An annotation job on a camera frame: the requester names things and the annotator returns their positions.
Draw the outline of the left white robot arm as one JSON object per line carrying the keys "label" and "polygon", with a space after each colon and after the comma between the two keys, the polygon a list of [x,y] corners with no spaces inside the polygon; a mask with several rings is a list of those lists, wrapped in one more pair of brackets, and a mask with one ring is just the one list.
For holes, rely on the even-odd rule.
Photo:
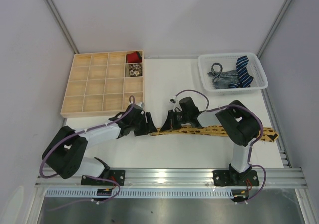
{"label": "left white robot arm", "polygon": [[156,133],[151,114],[145,112],[142,104],[131,104],[106,123],[83,130],[62,127],[42,155],[39,174],[42,178],[60,176],[93,176],[98,178],[109,166],[100,158],[88,158],[87,149],[106,141],[120,139],[130,132],[134,136]]}

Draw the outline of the yellow patterned tie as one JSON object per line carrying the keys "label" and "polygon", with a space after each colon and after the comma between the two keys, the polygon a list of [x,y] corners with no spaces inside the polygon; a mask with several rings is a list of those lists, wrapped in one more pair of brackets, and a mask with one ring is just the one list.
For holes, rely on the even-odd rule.
{"label": "yellow patterned tie", "polygon": [[[207,128],[192,128],[190,126],[184,126],[178,130],[171,131],[160,131],[158,128],[156,132],[150,133],[151,136],[161,136],[169,134],[194,134],[194,135],[204,135],[204,136],[218,136],[218,137],[228,137],[228,134],[222,126],[210,126]],[[272,128],[264,127],[263,135],[261,141],[265,142],[275,142],[279,138],[279,134]]]}

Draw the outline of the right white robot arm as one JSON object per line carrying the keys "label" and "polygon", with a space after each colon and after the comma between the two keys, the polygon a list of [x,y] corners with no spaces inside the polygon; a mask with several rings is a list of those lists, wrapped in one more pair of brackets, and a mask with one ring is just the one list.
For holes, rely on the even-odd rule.
{"label": "right white robot arm", "polygon": [[263,126],[259,118],[239,100],[221,108],[200,111],[191,97],[185,97],[179,101],[179,107],[168,111],[160,132],[180,130],[184,125],[198,129],[220,125],[233,141],[227,184],[239,184],[251,171],[251,148],[261,139]]}

